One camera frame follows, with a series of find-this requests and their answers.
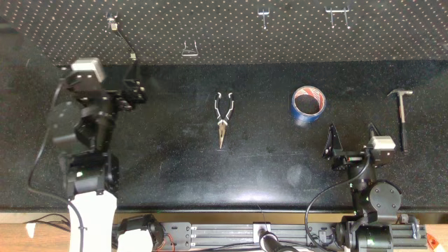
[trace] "pegboard hook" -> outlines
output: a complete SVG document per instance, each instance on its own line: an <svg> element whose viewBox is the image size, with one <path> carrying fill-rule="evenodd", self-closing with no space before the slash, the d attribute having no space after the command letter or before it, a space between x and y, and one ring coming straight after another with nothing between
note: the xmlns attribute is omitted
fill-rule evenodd
<svg viewBox="0 0 448 252"><path fill-rule="evenodd" d="M183 44L185 45L185 48L182 50L182 56L198 56L199 55L199 51L197 50L197 46L196 46L196 41L195 41L196 51L187 49L187 41L184 41Z"/></svg>
<svg viewBox="0 0 448 252"><path fill-rule="evenodd" d="M342 10L333 10L333 8L330 8L330 10L327 9L327 7L325 7L325 12L330 14L330 19L331 19L331 27L335 28L335 23L333 22L333 13L344 13L345 16L345 25L347 26L347 29L350 29L349 26L349 20L347 19L347 12L350 11L350 8L343 8Z"/></svg>
<svg viewBox="0 0 448 252"><path fill-rule="evenodd" d="M261 11L258 10L258 14L263 16L263 29L265 29L265 30L267 30L265 16L269 15L269 12L270 12L270 8L268 8L267 11L265 11L264 8Z"/></svg>

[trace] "pliers handle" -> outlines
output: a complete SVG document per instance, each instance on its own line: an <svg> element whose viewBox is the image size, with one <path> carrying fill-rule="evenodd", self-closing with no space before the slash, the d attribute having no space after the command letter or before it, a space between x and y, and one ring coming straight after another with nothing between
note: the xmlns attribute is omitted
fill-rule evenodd
<svg viewBox="0 0 448 252"><path fill-rule="evenodd" d="M224 124L228 124L229 120L230 120L230 116L232 116L233 113L233 93L229 93L229 99L230 99L230 108L228 110L228 112L225 114L225 117L223 118L221 116L221 113L219 113L219 101L221 100L221 93L218 92L218 94L216 95L215 98L215 114L216 114L216 119L218 119L218 124L224 123Z"/></svg>

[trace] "speckled black surface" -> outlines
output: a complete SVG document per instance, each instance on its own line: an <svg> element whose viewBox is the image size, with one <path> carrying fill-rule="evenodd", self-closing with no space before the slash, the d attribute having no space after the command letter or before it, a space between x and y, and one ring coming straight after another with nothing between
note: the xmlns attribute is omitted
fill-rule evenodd
<svg viewBox="0 0 448 252"><path fill-rule="evenodd" d="M66 211L25 189L57 69L34 55L26 41L0 52L0 210ZM118 76L124 69L107 71ZM148 67L143 80L148 103L121 113L114 132L111 149L121 166L118 209L259 211L258 204L266 211L303 211L322 189L347 179L321 159L328 125L336 124L348 151L368 142L369 122L399 146L396 98L386 95L409 88L414 91L405 97L410 154L398 152L378 169L378 177L401 188L402 210L446 211L447 71L448 62L438 61ZM308 127L295 126L289 112L291 94L302 85L318 87L328 101ZM213 111L216 91L233 91L235 98L222 150ZM34 181L62 195L56 155L51 146L45 151ZM350 206L347 187L324 195L315 209Z"/></svg>

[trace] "tape roll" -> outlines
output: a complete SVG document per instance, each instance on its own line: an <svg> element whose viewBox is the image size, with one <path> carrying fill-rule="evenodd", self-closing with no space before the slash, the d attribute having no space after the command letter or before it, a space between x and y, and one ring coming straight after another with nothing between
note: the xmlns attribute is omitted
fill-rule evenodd
<svg viewBox="0 0 448 252"><path fill-rule="evenodd" d="M309 96L313 97L318 102L319 110L317 111L317 113L308 114L308 113L304 113L304 112L300 111L300 109L297 107L297 104L295 103L295 100L301 95L309 95ZM314 122L315 120L317 120L317 118L319 118L319 116L321 116L326 105L327 105L327 101L326 101L325 95L323 95L322 91L320 91L317 87L303 86L294 92L293 99L291 101L291 111L292 111L294 120L297 123L299 123L299 124L301 122L310 123L310 122Z"/></svg>

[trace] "hammer head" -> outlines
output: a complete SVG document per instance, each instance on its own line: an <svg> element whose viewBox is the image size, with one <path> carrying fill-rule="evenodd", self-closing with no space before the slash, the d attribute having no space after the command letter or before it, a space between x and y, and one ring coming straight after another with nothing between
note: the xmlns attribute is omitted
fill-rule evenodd
<svg viewBox="0 0 448 252"><path fill-rule="evenodd" d="M397 95L400 97L400 96L403 96L403 95L412 95L413 91L412 90L405 90L405 89L402 89L402 88L397 88L397 89L392 90L387 96L389 96L389 95L391 95L393 93L397 93Z"/></svg>

